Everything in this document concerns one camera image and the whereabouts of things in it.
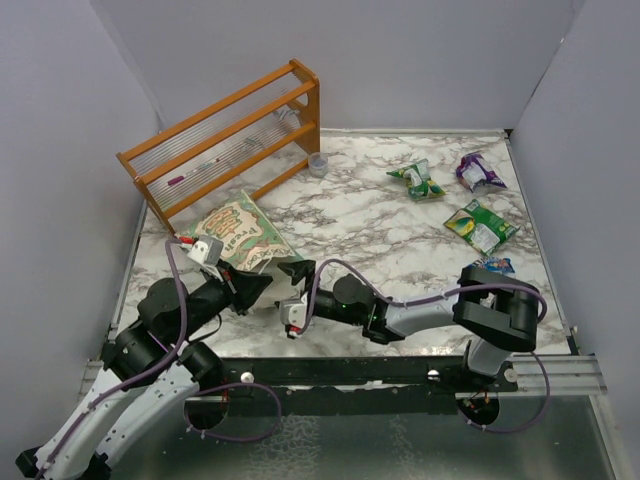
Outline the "green paper bag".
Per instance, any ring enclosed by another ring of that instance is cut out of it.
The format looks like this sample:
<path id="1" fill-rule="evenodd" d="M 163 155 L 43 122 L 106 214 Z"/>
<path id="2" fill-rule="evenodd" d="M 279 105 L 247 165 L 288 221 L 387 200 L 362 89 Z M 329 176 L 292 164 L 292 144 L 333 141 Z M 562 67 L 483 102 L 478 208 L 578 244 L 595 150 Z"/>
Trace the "green paper bag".
<path id="1" fill-rule="evenodd" d="M 232 194 L 219 207 L 191 222 L 179 234 L 216 238 L 224 244 L 221 259 L 235 269 L 271 275 L 273 282 L 254 304 L 256 309 L 272 307 L 276 301 L 298 292 L 277 264 L 300 261 L 302 256 L 245 190 Z"/>

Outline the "green yellow snack packet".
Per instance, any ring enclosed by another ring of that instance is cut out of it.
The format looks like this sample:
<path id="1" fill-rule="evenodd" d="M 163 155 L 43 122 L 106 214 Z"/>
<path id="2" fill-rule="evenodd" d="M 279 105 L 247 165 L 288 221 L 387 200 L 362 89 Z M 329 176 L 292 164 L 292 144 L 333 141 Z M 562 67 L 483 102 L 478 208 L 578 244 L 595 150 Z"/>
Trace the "green yellow snack packet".
<path id="1" fill-rule="evenodd" d="M 445 196 L 446 191 L 433 180 L 429 167 L 429 160 L 423 158 L 416 163 L 388 171 L 387 175 L 402 179 L 409 197 L 413 200 L 427 200 Z"/>

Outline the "green chips packet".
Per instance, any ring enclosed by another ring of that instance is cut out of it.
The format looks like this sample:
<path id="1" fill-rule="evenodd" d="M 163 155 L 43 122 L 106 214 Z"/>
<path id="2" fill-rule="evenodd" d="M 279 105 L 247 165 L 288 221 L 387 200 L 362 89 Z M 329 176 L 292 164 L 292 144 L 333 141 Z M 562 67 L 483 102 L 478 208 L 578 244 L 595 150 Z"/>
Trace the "green chips packet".
<path id="1" fill-rule="evenodd" d="M 519 230 L 476 199 L 459 208 L 444 226 L 483 256 L 494 254 Z"/>

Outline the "purple snack packet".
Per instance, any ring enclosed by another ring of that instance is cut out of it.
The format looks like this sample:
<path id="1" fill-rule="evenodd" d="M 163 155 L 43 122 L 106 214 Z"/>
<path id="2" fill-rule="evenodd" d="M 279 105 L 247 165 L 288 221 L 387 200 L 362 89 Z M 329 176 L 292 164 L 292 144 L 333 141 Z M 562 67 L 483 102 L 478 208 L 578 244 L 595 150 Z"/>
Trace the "purple snack packet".
<path id="1" fill-rule="evenodd" d="M 455 168 L 455 175 L 459 183 L 472 193 L 480 187 L 507 188 L 507 185 L 480 152 L 464 155 Z"/>

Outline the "blue candy packet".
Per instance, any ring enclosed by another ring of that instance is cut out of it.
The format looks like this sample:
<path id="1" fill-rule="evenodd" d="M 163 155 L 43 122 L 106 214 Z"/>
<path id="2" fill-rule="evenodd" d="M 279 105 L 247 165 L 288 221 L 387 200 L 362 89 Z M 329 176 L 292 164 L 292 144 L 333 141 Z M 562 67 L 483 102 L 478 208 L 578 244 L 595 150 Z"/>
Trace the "blue candy packet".
<path id="1" fill-rule="evenodd" d="M 505 276 L 513 276 L 515 274 L 511 259 L 506 257 L 481 258 L 474 261 L 472 266 Z"/>

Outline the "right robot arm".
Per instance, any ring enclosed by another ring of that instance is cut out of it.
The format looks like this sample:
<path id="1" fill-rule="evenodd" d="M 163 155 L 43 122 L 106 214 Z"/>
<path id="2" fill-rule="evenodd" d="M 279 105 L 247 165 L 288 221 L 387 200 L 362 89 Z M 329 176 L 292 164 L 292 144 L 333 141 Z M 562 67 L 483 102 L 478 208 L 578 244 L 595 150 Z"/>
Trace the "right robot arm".
<path id="1" fill-rule="evenodd" d="M 468 266 L 457 283 L 409 300 L 382 294 L 349 264 L 349 273 L 330 290 L 320 287 L 323 266 L 314 261 L 282 262 L 296 296 L 276 303 L 287 336 L 304 334 L 315 317 L 358 326 L 374 343 L 387 345 L 416 333 L 458 325 L 474 335 L 459 367 L 461 383 L 481 391 L 498 376 L 513 353 L 536 350 L 538 325 L 547 313 L 540 291 L 525 282 Z"/>

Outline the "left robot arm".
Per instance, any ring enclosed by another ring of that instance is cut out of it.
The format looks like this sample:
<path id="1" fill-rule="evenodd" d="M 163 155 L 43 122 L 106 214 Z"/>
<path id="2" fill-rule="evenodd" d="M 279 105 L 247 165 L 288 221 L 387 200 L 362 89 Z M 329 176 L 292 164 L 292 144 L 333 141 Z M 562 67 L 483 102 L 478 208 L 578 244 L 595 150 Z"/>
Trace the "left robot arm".
<path id="1" fill-rule="evenodd" d="M 169 410 L 223 384 L 223 362 L 204 342 L 171 350 L 225 309 L 246 313 L 273 279 L 226 263 L 218 270 L 194 292 L 173 278 L 149 288 L 137 321 L 104 348 L 102 369 L 64 426 L 17 457 L 24 477 L 106 479 Z"/>

